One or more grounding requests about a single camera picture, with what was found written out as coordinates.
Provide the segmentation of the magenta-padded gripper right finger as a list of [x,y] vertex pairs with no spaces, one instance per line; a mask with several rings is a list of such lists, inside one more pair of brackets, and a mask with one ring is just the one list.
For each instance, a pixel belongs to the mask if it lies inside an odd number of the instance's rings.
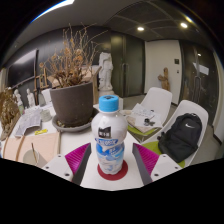
[[167,154],[158,155],[137,143],[133,144],[132,153],[144,185],[181,170],[181,167]]

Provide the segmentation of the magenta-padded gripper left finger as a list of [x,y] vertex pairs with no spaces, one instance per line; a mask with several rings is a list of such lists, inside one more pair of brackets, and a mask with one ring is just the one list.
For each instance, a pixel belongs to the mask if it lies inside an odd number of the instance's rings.
[[91,144],[84,144],[66,155],[58,154],[43,166],[48,171],[65,180],[80,185],[91,154]]

